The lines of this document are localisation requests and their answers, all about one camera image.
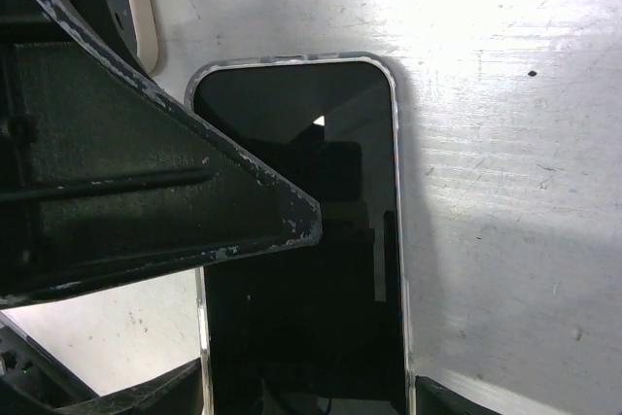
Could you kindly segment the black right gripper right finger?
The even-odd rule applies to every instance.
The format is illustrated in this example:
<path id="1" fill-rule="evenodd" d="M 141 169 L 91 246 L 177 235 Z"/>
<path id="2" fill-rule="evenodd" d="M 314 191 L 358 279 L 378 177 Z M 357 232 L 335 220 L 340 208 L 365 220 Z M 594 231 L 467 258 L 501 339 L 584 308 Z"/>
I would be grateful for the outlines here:
<path id="1" fill-rule="evenodd" d="M 417 415 L 499 415 L 451 391 L 427 376 L 416 377 Z"/>

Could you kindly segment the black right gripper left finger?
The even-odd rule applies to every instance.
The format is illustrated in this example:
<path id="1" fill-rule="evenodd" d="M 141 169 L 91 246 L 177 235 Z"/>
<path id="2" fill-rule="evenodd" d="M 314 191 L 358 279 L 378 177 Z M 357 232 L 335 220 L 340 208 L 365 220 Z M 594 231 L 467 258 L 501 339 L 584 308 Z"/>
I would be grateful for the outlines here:
<path id="1" fill-rule="evenodd" d="M 1 304 L 317 243 L 319 203 L 189 111 L 106 0 L 1 0 Z"/>

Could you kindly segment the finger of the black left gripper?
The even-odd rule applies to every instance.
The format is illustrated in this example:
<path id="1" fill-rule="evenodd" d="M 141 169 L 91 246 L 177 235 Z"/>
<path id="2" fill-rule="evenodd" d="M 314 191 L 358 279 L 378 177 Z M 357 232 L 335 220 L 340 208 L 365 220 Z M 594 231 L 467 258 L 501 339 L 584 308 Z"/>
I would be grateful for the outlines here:
<path id="1" fill-rule="evenodd" d="M 1 316 L 3 414 L 200 414 L 199 359 L 101 396 L 6 315 Z"/>

